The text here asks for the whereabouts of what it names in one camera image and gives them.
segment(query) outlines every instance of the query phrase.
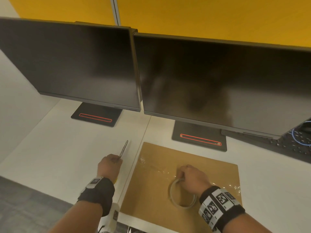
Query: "black screen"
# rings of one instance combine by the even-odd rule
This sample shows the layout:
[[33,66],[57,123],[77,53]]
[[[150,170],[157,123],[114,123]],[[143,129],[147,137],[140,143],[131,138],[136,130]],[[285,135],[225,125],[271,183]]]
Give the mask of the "black screen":
[[142,33],[134,42],[147,114],[275,136],[311,117],[309,51]]
[[126,27],[0,19],[0,49],[40,93],[139,111],[130,34]]

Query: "white desk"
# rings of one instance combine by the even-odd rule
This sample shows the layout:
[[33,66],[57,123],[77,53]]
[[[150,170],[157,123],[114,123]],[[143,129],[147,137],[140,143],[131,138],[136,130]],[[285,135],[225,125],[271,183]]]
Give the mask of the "white desk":
[[80,104],[61,99],[0,164],[0,176],[74,204],[96,177],[98,162],[129,140],[115,184],[118,202],[150,116],[123,110],[111,128],[71,119]]
[[[225,153],[173,141],[173,125],[173,120],[151,117],[143,142],[237,164],[243,206],[247,213],[273,233],[310,232],[310,164],[232,138],[227,138],[228,151]],[[119,205],[124,199],[137,159],[138,156]],[[122,213],[118,221],[148,233],[173,232]]]

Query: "monitor base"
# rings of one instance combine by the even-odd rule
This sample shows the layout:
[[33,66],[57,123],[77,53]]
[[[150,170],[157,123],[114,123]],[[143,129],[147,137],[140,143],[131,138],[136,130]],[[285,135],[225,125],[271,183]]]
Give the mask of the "monitor base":
[[114,127],[122,109],[82,102],[72,114],[72,119]]
[[227,151],[226,136],[221,134],[221,129],[202,125],[175,121],[172,140]]

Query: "yellow partition panel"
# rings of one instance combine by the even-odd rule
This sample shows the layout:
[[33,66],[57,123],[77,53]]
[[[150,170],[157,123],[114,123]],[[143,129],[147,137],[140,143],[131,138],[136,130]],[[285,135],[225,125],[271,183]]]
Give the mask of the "yellow partition panel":
[[115,25],[110,0],[10,0],[21,18]]
[[311,46],[311,0],[118,0],[142,33]]

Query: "tape roll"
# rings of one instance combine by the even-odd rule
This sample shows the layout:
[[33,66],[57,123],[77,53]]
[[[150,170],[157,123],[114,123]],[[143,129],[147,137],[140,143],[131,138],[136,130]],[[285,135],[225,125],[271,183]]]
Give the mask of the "tape roll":
[[171,188],[170,188],[170,190],[169,190],[169,197],[170,197],[172,203],[173,203],[176,207],[179,207],[179,208],[182,208],[182,209],[191,208],[191,207],[193,207],[193,205],[194,205],[195,202],[196,202],[196,195],[195,195],[195,194],[193,195],[193,199],[192,199],[191,204],[190,204],[189,206],[187,206],[187,207],[180,206],[180,205],[177,204],[177,203],[175,202],[175,200],[173,199],[173,194],[172,194],[172,192],[173,192],[173,187],[174,187],[178,182],[180,182],[180,181],[182,181],[182,179],[176,179],[176,180],[172,183]]

